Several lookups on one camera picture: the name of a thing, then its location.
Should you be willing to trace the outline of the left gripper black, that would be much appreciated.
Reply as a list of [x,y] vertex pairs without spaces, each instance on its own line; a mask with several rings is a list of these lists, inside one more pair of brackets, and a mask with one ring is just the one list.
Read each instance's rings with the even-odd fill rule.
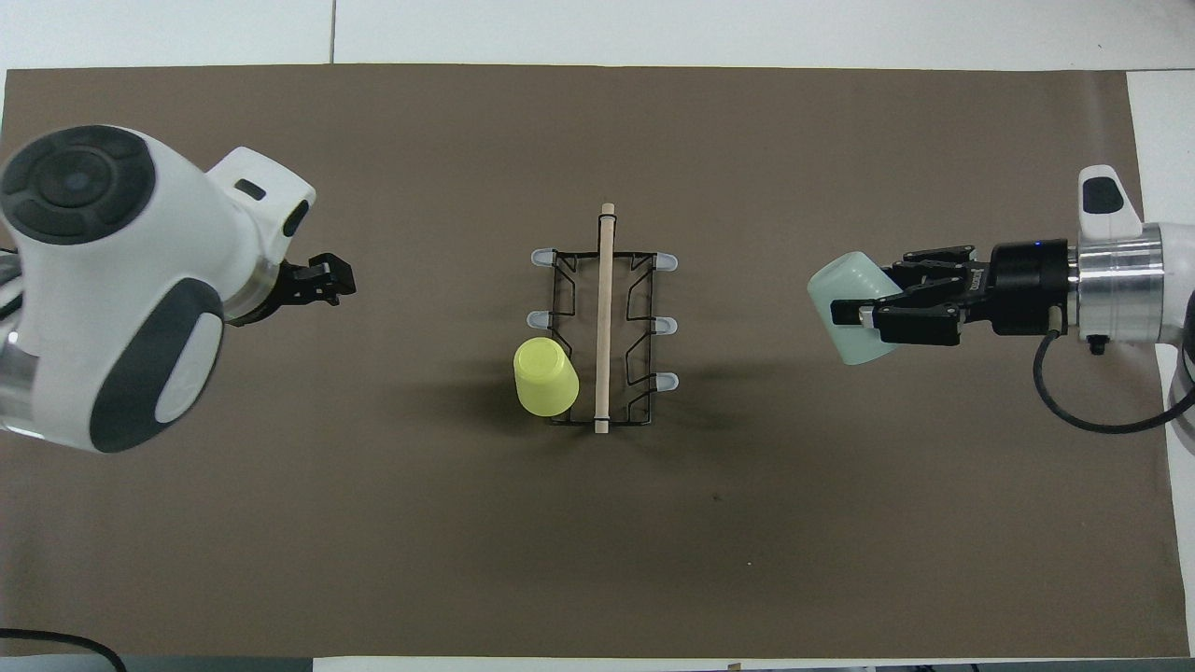
[[226,301],[226,323],[245,326],[264,320],[286,303],[341,305],[342,295],[358,292],[354,281],[351,265],[333,253],[315,255],[306,265],[266,265],[256,269],[247,285]]

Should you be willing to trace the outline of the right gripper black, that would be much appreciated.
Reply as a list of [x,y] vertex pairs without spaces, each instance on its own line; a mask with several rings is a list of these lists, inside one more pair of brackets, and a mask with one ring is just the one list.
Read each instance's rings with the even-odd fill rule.
[[[831,301],[834,325],[858,325],[895,344],[960,344],[964,286],[978,267],[975,248],[926,248],[903,253],[891,264],[902,292],[874,299]],[[972,322],[989,322],[1000,336],[1036,336],[1050,331],[1050,308],[1064,311],[1070,293],[1070,244],[1066,239],[1000,244],[989,267]]]

